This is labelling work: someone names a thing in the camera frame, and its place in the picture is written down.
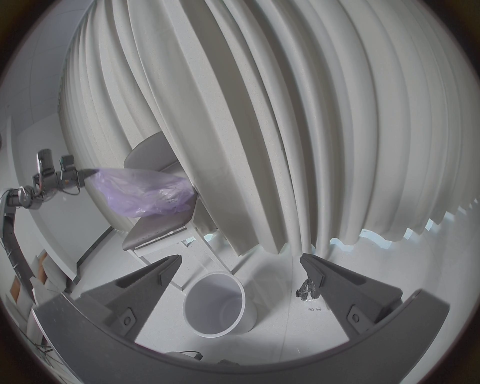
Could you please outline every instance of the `curtain fold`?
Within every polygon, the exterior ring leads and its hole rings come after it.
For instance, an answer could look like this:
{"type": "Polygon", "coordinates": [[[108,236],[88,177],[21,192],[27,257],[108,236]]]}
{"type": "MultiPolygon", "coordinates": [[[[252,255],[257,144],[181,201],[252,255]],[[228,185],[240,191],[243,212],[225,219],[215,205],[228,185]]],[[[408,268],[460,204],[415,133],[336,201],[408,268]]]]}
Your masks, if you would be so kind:
{"type": "MultiPolygon", "coordinates": [[[[237,254],[328,253],[480,192],[480,88],[417,0],[98,0],[59,115],[81,167],[122,167],[164,132],[237,254]]],[[[113,227],[117,216],[87,187],[113,227]]]]}

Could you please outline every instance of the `pleated curtain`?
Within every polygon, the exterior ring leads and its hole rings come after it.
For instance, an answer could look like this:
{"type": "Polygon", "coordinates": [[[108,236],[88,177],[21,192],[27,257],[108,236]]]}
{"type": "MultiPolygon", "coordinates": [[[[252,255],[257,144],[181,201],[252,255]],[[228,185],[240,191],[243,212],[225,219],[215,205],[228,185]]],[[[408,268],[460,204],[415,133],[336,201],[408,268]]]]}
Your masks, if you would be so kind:
{"type": "MultiPolygon", "coordinates": [[[[162,131],[237,254],[387,240],[480,190],[479,82],[415,0],[98,0],[59,115],[80,167],[162,131]]],[[[115,215],[88,189],[117,229],[115,215]]]]}

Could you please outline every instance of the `floor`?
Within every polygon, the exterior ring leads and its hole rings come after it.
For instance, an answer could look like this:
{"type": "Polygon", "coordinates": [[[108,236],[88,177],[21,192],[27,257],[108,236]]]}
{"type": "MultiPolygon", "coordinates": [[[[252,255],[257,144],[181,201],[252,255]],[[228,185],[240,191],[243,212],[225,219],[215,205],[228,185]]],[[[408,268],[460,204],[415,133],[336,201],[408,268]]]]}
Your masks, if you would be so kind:
{"type": "MultiPolygon", "coordinates": [[[[353,248],[331,245],[330,261],[401,288],[404,300],[424,288],[450,303],[450,313],[438,337],[405,383],[417,382],[433,366],[471,312],[480,292],[479,226],[480,206],[474,203],[455,216],[447,214],[439,226],[430,223],[422,235],[412,233],[399,242],[385,245],[381,239],[363,233],[353,248]]],[[[110,234],[82,265],[82,278],[72,292],[74,298],[141,267],[121,250],[122,241],[121,234],[110,234]]],[[[255,327],[240,336],[199,337],[183,320],[185,292],[169,286],[137,337],[138,344],[159,352],[197,350],[205,362],[227,359],[239,364],[263,364],[309,356],[348,340],[321,297],[307,302],[295,297],[306,273],[299,263],[300,255],[291,255],[288,246],[280,255],[268,254],[257,246],[237,257],[219,233],[210,245],[253,299],[258,310],[255,327]]],[[[171,254],[182,255],[174,281],[186,291],[195,279],[217,270],[195,241],[188,248],[176,244],[146,258],[153,262],[171,254]]]]}

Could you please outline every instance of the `plastic bag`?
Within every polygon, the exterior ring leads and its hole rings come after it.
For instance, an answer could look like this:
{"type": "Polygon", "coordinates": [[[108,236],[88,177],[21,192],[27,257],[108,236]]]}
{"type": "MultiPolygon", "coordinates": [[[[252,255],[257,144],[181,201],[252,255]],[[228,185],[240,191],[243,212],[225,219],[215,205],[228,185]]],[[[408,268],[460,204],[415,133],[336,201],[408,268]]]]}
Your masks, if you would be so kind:
{"type": "Polygon", "coordinates": [[[90,180],[108,206],[127,217],[186,211],[195,193],[188,179],[143,169],[101,168],[90,180]]]}

